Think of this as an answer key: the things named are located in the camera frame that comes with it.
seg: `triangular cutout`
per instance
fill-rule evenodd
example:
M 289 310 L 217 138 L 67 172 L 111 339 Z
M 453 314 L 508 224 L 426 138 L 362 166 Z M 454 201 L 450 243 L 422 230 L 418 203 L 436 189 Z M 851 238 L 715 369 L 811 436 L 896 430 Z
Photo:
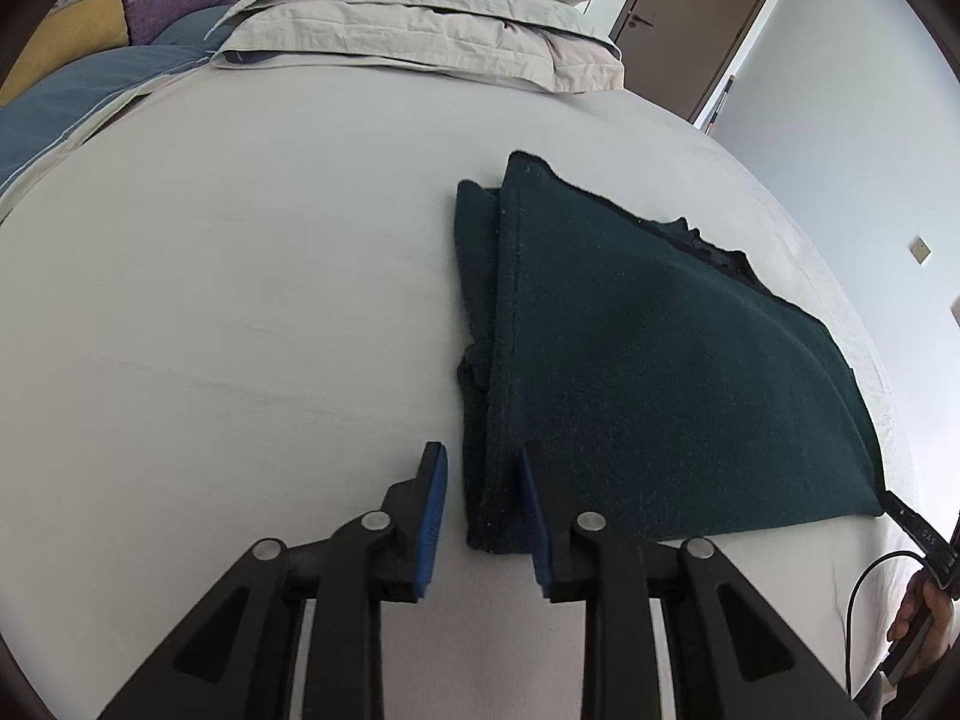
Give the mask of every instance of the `triangular cutout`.
M 789 671 L 794 656 L 731 584 L 717 589 L 740 675 L 748 683 Z
M 246 587 L 237 587 L 179 651 L 174 669 L 208 683 L 219 682 L 227 670 L 248 597 Z

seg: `door frame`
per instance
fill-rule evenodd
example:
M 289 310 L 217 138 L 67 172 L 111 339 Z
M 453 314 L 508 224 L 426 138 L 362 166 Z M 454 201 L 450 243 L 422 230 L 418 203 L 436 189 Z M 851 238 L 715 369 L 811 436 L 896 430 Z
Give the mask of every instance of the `door frame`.
M 757 16 L 760 15 L 760 11 L 765 6 L 767 0 L 757 0 L 754 2 L 749 15 L 747 15 L 747 20 L 741 25 L 740 31 L 736 34 L 736 39 L 731 43 L 730 49 L 727 51 L 723 60 L 720 63 L 720 66 L 717 68 L 716 73 L 713 75 L 713 78 L 707 84 L 707 89 L 704 89 L 704 93 L 701 95 L 701 98 L 697 100 L 697 104 L 693 109 L 693 113 L 690 114 L 690 118 L 687 119 L 690 124 L 697 121 L 697 117 L 703 112 L 704 105 L 710 99 L 710 96 L 716 90 L 717 84 L 719 84 L 726 73 L 726 69 L 730 66 L 733 57 L 736 56 L 736 52 L 740 50 L 740 47 L 743 45 L 743 41 L 747 39 L 747 35 L 750 33 L 752 26 L 757 20 Z M 630 13 L 634 9 L 634 5 L 637 4 L 637 0 L 627 0 L 623 5 L 623 8 L 620 11 L 620 15 L 616 17 L 616 21 L 613 22 L 613 29 L 610 30 L 610 39 L 615 42 L 620 37 L 620 33 L 623 32 L 623 29 L 627 25 L 627 19 L 630 18 Z

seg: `dark green cloth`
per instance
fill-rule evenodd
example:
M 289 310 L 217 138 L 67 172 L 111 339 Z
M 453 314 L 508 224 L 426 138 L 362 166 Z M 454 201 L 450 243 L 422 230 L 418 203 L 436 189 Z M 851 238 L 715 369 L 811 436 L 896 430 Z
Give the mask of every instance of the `dark green cloth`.
M 881 514 L 853 372 L 742 252 L 632 217 L 520 152 L 498 191 L 461 183 L 455 242 L 474 548 L 525 549 L 527 440 L 560 488 L 647 538 Z

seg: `silver screw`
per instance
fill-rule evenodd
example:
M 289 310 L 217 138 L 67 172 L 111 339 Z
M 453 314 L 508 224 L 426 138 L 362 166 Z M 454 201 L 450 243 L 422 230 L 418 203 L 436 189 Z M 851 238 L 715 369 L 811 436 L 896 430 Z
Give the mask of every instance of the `silver screw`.
M 387 512 L 370 512 L 363 515 L 360 524 L 368 531 L 382 531 L 390 526 L 390 514 L 387 514 Z
M 713 557 L 713 553 L 716 552 L 713 542 L 707 541 L 705 538 L 691 538 L 686 543 L 686 550 L 693 557 L 699 557 L 700 560 L 707 560 L 708 557 Z
M 253 557 L 258 560 L 273 560 L 280 555 L 281 550 L 279 541 L 273 538 L 264 538 L 263 541 L 253 544 Z
M 607 526 L 607 519 L 597 512 L 583 512 L 577 517 L 577 524 L 584 531 L 602 531 Z

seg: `human hand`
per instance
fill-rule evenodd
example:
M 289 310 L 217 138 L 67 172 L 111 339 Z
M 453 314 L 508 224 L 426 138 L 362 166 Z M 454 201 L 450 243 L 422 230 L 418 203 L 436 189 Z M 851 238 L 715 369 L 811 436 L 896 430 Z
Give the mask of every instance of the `human hand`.
M 936 581 L 930 579 L 925 570 L 918 571 L 906 586 L 904 600 L 896 612 L 896 617 L 887 631 L 887 641 L 899 641 L 910 629 L 910 621 L 917 615 L 922 605 L 933 613 L 933 624 L 923 640 L 923 645 L 912 664 L 906 670 L 906 676 L 917 674 L 936 664 L 949 650 L 949 634 L 953 625 L 953 600 L 942 591 Z

